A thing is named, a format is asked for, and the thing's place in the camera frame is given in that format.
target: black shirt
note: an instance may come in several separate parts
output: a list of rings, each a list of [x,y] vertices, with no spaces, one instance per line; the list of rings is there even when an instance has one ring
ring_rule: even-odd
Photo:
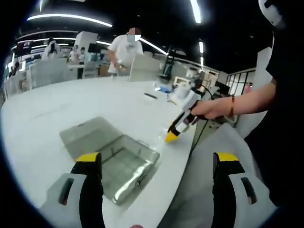
[[[304,141],[301,98],[304,48],[300,34],[276,32],[274,36],[266,70],[276,80],[275,97],[262,122],[245,140],[270,190],[270,199],[278,206],[292,203],[302,185],[298,178]]]

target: glass tray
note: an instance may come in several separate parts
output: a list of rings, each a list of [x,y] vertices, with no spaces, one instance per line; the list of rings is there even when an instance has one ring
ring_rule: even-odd
[[[102,155],[105,196],[117,205],[136,190],[160,156],[127,135],[118,137],[98,152]]]

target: face mask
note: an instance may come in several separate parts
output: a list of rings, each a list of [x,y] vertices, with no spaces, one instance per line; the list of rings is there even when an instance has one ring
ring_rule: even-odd
[[[135,35],[127,35],[128,43],[130,46],[134,46],[135,44]]]

